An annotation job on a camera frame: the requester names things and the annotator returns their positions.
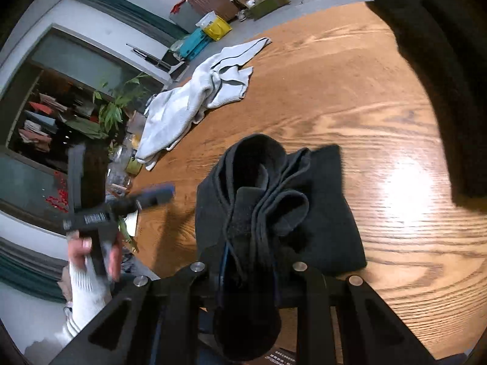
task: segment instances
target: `green plant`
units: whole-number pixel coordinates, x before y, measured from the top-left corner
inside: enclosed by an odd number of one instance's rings
[[[139,80],[144,77],[148,77],[148,75],[140,73],[136,77],[124,82],[121,86],[109,90],[113,95],[113,101],[107,101],[106,104],[100,107],[98,112],[100,127],[106,133],[108,133],[114,125],[116,130],[118,130],[118,124],[122,122],[123,108],[126,107],[131,100],[147,94],[148,91],[140,84]],[[101,85],[101,89],[106,86],[107,82],[104,82]],[[93,92],[93,102],[95,102],[96,99],[106,101],[101,97],[99,90]]]

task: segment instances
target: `human hand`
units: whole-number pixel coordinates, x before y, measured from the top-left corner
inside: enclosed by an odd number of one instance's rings
[[[68,241],[68,259],[76,267],[85,270],[85,256],[92,250],[91,238],[80,238],[79,232],[73,234]],[[122,234],[117,233],[117,238],[111,248],[108,263],[108,273],[113,280],[120,278],[120,265],[122,264]]]

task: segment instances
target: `window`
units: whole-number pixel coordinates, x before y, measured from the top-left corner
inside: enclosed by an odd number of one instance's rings
[[[93,103],[93,91],[110,100],[113,89],[139,73],[61,31],[47,33],[0,101],[0,209],[62,233],[68,149],[83,141],[108,145],[125,135],[123,125],[103,136],[93,134],[93,128],[100,128],[98,109],[105,103]],[[149,96],[163,87],[152,77],[141,78],[140,86],[146,92],[130,101],[127,114],[143,112]]]

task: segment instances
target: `screw head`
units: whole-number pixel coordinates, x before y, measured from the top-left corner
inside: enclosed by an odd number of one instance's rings
[[[138,276],[133,279],[133,285],[135,285],[136,287],[143,287],[148,282],[149,279],[147,278],[147,276]]]
[[[193,272],[202,272],[205,270],[205,264],[203,262],[194,262],[191,264],[190,268]]]
[[[296,272],[303,272],[308,269],[308,265],[306,265],[304,262],[295,262],[293,263],[293,269]]]
[[[361,286],[364,282],[360,276],[350,276],[348,282],[356,287]]]

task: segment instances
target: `wooden table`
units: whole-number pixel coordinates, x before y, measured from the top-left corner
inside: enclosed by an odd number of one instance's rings
[[[196,187],[227,147],[262,132],[288,151],[342,147],[345,197],[367,268],[360,275],[437,358],[465,351],[487,324],[487,220],[455,206],[423,85],[391,29],[367,5],[276,26],[251,60],[245,99],[211,111],[135,189],[173,181],[166,208],[139,217],[138,257],[160,276],[196,259]],[[295,319],[279,344],[292,348]]]

